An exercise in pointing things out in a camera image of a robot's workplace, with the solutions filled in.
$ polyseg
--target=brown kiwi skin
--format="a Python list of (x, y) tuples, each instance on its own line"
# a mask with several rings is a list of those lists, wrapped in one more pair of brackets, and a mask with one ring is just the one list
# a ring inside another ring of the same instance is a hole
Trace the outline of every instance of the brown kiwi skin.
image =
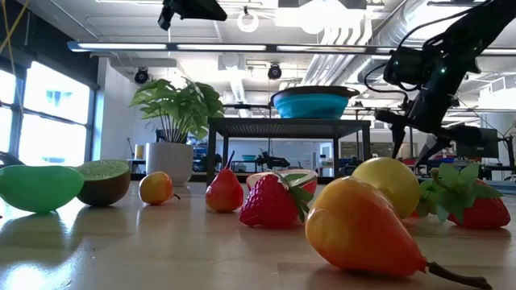
[(87, 180), (77, 198), (87, 205), (106, 207), (121, 200), (130, 184), (131, 170), (105, 180)]

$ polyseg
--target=lemon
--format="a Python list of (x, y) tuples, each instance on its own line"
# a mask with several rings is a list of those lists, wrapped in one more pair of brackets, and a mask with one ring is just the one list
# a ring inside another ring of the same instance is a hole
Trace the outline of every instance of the lemon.
[(373, 158), (362, 163), (353, 177), (380, 190), (391, 201), (399, 218), (407, 218), (419, 203), (419, 181), (402, 162), (387, 158)]

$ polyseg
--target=kiwi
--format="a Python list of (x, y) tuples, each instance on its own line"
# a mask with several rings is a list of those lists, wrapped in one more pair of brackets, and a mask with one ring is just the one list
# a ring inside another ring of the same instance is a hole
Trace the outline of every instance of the kiwi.
[(131, 183), (131, 171), (125, 161), (91, 161), (75, 169), (84, 176), (77, 198), (87, 205), (112, 205), (126, 195)]

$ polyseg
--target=monitor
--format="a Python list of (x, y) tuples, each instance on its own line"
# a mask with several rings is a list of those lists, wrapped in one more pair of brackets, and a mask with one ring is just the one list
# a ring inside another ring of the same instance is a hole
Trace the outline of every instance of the monitor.
[(478, 146), (466, 146), (457, 143), (458, 157), (498, 158), (498, 131), (494, 129), (480, 129), (482, 138)]

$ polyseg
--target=glass window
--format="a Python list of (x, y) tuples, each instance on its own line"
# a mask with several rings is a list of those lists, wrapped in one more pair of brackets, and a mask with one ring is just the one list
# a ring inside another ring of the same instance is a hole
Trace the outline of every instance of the glass window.
[(89, 87), (40, 63), (33, 62), (27, 70), (27, 86), (23, 100), (25, 108), (88, 122)]
[(15, 101), (16, 77), (0, 70), (0, 101), (12, 104)]
[(86, 128), (25, 114), (19, 159), (27, 165), (78, 166), (84, 163)]
[(7, 108), (0, 108), (0, 151), (9, 151), (10, 125), (13, 113)]

